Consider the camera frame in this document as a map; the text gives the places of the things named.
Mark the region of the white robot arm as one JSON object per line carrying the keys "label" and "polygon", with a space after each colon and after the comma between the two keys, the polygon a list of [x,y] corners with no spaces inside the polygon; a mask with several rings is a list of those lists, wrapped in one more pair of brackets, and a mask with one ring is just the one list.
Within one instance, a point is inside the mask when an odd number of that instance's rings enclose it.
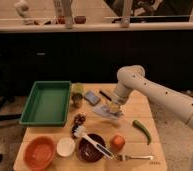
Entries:
{"label": "white robot arm", "polygon": [[[117,80],[112,101],[124,105],[133,90],[139,91],[151,101],[156,102],[173,114],[193,130],[193,98],[164,87],[145,78],[145,70],[140,65],[121,67],[117,72]],[[190,171],[193,171],[193,154]]]}

